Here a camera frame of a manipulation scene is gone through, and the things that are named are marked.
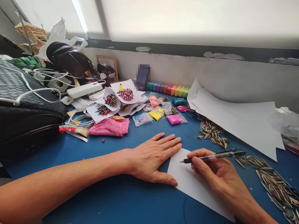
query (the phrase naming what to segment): black bag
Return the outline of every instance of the black bag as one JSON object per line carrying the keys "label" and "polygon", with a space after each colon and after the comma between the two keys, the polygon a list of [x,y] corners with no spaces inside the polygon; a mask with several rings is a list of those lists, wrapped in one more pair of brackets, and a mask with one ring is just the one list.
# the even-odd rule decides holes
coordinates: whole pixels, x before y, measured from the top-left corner
{"label": "black bag", "polygon": [[[0,59],[0,65],[22,72],[32,89],[45,88],[13,64]],[[15,100],[28,91],[19,73],[0,67],[1,98]],[[37,93],[49,101],[57,100],[50,90]],[[51,138],[67,117],[67,108],[63,103],[48,103],[34,93],[24,96],[19,106],[0,101],[0,156],[16,156],[27,145]]]}

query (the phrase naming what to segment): ballpoint pen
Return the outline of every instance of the ballpoint pen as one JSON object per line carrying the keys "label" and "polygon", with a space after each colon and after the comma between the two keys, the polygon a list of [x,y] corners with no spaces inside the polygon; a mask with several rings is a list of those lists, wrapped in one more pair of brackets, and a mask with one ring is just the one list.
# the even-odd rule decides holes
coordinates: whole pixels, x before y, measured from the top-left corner
{"label": "ballpoint pen", "polygon": [[[199,157],[199,158],[203,161],[210,161],[210,160],[214,160],[214,159],[240,157],[240,156],[244,156],[245,154],[246,154],[246,152],[244,152],[244,151],[230,150],[230,151],[226,151],[226,152],[218,152],[211,156],[203,156],[203,157]],[[184,159],[180,162],[181,163],[192,163],[192,159]]]}

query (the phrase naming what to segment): right hand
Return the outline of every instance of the right hand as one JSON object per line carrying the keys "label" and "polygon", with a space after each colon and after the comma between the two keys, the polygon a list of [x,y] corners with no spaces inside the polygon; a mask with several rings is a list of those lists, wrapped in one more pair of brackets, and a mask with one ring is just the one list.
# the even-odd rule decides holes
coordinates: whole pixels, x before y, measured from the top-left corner
{"label": "right hand", "polygon": [[189,153],[187,157],[192,158],[192,170],[206,178],[211,188],[243,223],[277,223],[254,200],[230,161],[204,162],[198,158],[214,154],[204,148]]}

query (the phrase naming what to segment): pink cloth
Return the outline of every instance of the pink cloth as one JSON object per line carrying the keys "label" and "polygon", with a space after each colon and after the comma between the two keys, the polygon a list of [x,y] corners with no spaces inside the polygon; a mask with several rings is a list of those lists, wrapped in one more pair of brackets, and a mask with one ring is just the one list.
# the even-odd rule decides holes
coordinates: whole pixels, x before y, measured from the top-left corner
{"label": "pink cloth", "polygon": [[129,123],[130,120],[128,118],[119,120],[106,118],[99,123],[94,124],[94,126],[88,130],[88,134],[121,137],[128,133]]}

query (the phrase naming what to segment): white power bank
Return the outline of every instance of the white power bank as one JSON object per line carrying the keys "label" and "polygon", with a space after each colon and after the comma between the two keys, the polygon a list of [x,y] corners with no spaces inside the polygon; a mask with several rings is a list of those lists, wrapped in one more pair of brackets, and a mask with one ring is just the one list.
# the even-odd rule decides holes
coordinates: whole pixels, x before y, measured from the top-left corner
{"label": "white power bank", "polygon": [[85,84],[83,86],[78,86],[75,88],[68,89],[66,92],[71,98],[76,99],[86,94],[99,91],[102,88],[103,87],[100,83],[93,82],[93,83]]}

